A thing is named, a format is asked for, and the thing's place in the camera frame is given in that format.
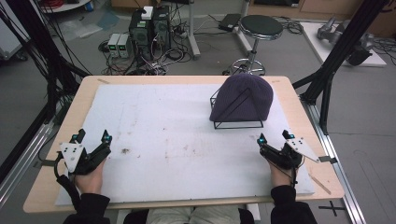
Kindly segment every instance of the white board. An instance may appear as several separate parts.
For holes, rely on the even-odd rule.
[[[318,29],[322,27],[325,23],[314,23],[314,22],[301,22],[301,25],[304,27],[304,34],[308,38],[309,43],[311,44],[312,48],[314,49],[315,53],[319,57],[320,61],[324,63],[327,57],[329,56],[330,52],[332,51],[333,45],[329,43],[328,40],[322,39],[319,40],[317,38]],[[367,66],[367,67],[384,67],[387,65],[384,60],[382,60],[377,53],[375,53],[372,49],[370,53],[373,55],[368,57],[363,63],[358,66]],[[343,62],[342,65],[350,65],[347,62]]]
[[[210,85],[102,85],[83,128],[88,151],[113,136],[103,194],[112,203],[268,196],[270,170],[257,138],[281,148],[289,125],[275,95],[264,128],[215,130]],[[297,192],[314,193],[304,166]],[[71,204],[62,189],[56,204]]]

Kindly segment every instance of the black chair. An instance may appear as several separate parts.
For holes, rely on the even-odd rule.
[[[254,38],[253,49],[248,58],[235,61],[228,70],[223,71],[223,75],[233,75],[237,71],[240,73],[253,74],[253,72],[261,72],[265,75],[265,68],[262,63],[255,61],[257,46],[259,40],[275,40],[282,36],[283,26],[274,18],[250,15],[241,19],[239,22],[239,30],[252,38]],[[257,64],[258,68],[253,68],[253,64]]]

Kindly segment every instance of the floor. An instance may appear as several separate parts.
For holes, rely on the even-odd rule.
[[[96,23],[107,17],[105,30],[86,38],[67,41],[67,45],[78,56],[91,73],[100,75],[106,68],[106,59],[98,50],[99,44],[112,33],[127,31],[129,21],[123,17],[114,18],[105,9],[92,13],[83,9],[59,16],[60,22],[79,19],[85,25]],[[208,17],[196,21],[195,27],[205,24],[200,32],[218,33]],[[231,62],[244,58],[238,40],[233,34],[197,35],[201,58],[169,66],[167,76],[220,76]],[[64,57],[66,53],[59,38],[55,43]],[[337,151],[348,181],[353,188],[359,206],[367,223],[394,223],[396,220],[396,153],[393,145],[396,138],[396,66],[389,56],[381,55],[386,67],[342,66],[332,84],[328,131]],[[257,60],[263,62],[267,76],[286,76],[291,82],[300,80],[320,68],[320,61],[311,49],[304,35],[293,35],[287,31],[275,41],[259,44]],[[302,87],[297,93],[303,93]],[[0,162],[18,143],[23,133],[46,103],[46,81],[40,76],[33,62],[19,62],[12,59],[0,65]],[[46,145],[41,154],[45,156]],[[7,198],[0,210],[2,223],[59,223],[68,215],[26,214],[22,210],[24,200],[39,171],[32,162],[21,182]],[[341,200],[309,202],[318,223],[349,223]],[[323,209],[338,207],[339,210]],[[262,222],[269,223],[271,204],[261,204]],[[116,223],[117,211],[107,211],[112,223]]]

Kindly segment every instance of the black metal pole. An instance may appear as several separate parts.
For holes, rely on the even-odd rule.
[[[332,79],[334,78],[338,68],[344,62],[346,57],[353,51],[354,46],[364,35],[370,24],[386,3],[387,0],[363,1],[348,27],[345,29],[319,70],[309,77],[293,83],[294,89],[297,89],[311,82],[306,92],[301,95],[301,100],[307,101],[310,105],[314,105],[319,95],[323,92],[319,125],[325,134],[328,134],[327,118],[329,113]]]
[[[35,118],[33,123],[30,125],[30,127],[23,134],[20,141],[12,149],[12,151],[8,154],[6,159],[1,164],[1,166],[0,166],[0,184],[3,183],[3,181],[6,179],[8,173],[11,171],[14,164],[18,161],[18,159],[20,158],[23,151],[29,145],[30,141],[32,140],[32,138],[37,133],[38,129],[43,124],[43,122],[47,116],[47,111],[48,111],[48,105],[44,105],[44,107],[41,109],[40,113]]]

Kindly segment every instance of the knit hat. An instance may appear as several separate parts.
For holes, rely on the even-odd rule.
[[[262,77],[233,75],[220,87],[209,119],[215,122],[267,120],[273,98],[271,85]]]

